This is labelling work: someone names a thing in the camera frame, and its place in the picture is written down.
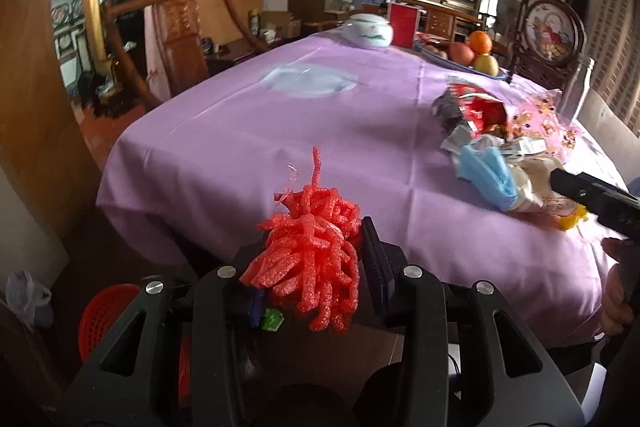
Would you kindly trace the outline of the person's right hand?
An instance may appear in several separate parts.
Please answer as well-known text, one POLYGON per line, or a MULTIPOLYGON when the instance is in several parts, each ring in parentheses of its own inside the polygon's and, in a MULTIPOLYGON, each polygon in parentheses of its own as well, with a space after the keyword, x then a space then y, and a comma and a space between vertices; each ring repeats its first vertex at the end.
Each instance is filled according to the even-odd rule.
MULTIPOLYGON (((607 237, 603 239, 601 246, 605 254, 616 261, 620 261, 620 254, 629 258, 639 256, 639 249, 629 241, 607 237)), ((602 294, 602 331, 608 336, 621 334, 626 326, 634 324, 635 318, 636 314, 627 303, 625 287, 620 277, 620 265, 614 265, 608 271, 602 294)))

